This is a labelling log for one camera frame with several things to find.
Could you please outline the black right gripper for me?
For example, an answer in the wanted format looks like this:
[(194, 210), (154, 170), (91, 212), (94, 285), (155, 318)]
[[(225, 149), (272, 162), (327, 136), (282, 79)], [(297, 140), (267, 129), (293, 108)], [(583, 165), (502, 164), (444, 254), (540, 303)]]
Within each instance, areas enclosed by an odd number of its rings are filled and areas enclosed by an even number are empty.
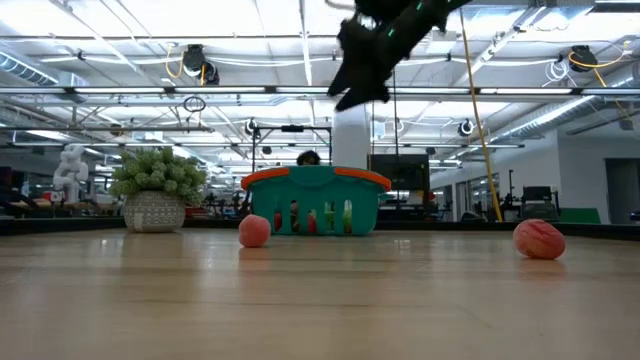
[(357, 18), (344, 20), (338, 33), (343, 60), (327, 89), (329, 97), (344, 96), (335, 106), (346, 111), (373, 101), (387, 103), (390, 99), (386, 81), (395, 65), (405, 57), (405, 24), (396, 18), (373, 29), (366, 28)]

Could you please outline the pink peach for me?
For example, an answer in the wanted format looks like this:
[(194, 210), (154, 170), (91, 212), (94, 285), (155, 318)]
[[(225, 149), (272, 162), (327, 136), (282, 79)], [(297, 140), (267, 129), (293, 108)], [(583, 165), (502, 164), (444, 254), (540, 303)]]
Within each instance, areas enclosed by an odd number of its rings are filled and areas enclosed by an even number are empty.
[(258, 248), (269, 240), (271, 225), (266, 218), (251, 214), (241, 221), (238, 231), (239, 242), (243, 247)]

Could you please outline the red peach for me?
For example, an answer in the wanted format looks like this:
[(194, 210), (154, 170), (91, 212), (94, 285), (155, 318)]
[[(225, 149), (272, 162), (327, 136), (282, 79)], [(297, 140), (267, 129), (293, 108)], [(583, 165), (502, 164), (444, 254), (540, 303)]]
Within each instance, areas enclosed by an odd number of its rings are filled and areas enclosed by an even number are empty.
[(529, 258), (555, 260), (566, 249), (564, 235), (541, 219), (521, 222), (514, 229), (512, 238), (515, 248)]

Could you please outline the long ceiling light strip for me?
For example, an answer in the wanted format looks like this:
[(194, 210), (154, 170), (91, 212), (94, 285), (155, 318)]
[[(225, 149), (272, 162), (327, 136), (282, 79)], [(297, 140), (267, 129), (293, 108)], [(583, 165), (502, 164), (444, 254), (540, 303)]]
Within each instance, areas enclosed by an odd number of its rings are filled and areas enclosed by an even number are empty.
[[(397, 87), (397, 95), (516, 95), (516, 96), (640, 96), (640, 88), (464, 88), (464, 87)], [(0, 95), (173, 95), (173, 94), (287, 94), (327, 95), (327, 87), (319, 86), (222, 86), (222, 87), (0, 87)]]

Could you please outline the black monitor screen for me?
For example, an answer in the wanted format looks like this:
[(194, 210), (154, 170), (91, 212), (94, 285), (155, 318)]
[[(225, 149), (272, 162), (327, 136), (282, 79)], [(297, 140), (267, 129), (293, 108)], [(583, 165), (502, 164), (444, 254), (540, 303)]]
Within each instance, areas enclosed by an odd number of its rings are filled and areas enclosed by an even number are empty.
[(373, 154), (370, 170), (391, 181), (393, 190), (428, 191), (430, 189), (427, 154)]

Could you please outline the teal basket with orange rim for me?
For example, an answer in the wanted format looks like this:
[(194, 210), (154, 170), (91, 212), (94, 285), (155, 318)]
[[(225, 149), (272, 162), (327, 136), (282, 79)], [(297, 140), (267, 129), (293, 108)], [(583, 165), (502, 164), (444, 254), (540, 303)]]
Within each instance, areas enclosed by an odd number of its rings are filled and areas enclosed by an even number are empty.
[[(278, 235), (366, 236), (376, 226), (379, 197), (391, 190), (372, 171), (327, 165), (279, 167), (241, 181), (252, 195), (252, 210), (269, 220)], [(274, 214), (282, 227), (274, 229)]]

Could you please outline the black machine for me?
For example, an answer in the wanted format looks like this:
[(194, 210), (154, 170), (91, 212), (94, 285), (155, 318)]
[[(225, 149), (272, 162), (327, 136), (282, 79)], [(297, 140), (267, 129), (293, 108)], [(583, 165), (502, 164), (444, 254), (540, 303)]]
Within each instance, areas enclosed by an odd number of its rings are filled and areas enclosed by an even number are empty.
[(557, 193), (550, 186), (524, 186), (520, 202), (523, 220), (554, 222), (559, 219)]

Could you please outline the potted green succulent plant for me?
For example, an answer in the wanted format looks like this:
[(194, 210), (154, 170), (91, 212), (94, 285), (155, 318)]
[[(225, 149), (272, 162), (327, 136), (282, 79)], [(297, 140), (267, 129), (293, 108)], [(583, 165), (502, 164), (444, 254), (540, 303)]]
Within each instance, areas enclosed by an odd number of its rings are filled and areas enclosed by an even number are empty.
[(124, 200), (127, 228), (136, 233), (168, 233), (181, 228), (186, 208), (204, 198), (206, 173), (195, 158), (172, 147), (138, 148), (121, 156), (110, 193)]

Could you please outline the green board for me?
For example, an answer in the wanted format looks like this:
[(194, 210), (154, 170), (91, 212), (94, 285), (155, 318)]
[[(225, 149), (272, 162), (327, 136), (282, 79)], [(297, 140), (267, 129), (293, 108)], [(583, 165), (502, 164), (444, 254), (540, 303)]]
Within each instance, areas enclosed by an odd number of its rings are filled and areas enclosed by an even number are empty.
[(562, 223), (600, 224), (597, 208), (562, 208), (559, 221)]

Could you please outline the black gantry frame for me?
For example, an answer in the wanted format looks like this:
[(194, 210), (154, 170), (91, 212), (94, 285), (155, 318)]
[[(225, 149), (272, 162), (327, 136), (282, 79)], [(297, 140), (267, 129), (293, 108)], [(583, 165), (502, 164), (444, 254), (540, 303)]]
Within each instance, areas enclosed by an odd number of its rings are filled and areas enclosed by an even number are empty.
[[(265, 130), (266, 133), (261, 136), (260, 141), (257, 141), (256, 136), (258, 132)], [(281, 125), (281, 126), (259, 126), (255, 122), (252, 122), (251, 127), (251, 167), (252, 170), (256, 170), (256, 149), (259, 144), (268, 138), (273, 131), (280, 131), (282, 133), (302, 133), (310, 131), (314, 134), (328, 149), (329, 149), (329, 163), (333, 161), (333, 132), (331, 127), (327, 126), (304, 126), (304, 125)], [(326, 131), (328, 133), (328, 139), (325, 140), (319, 135), (320, 131)]]

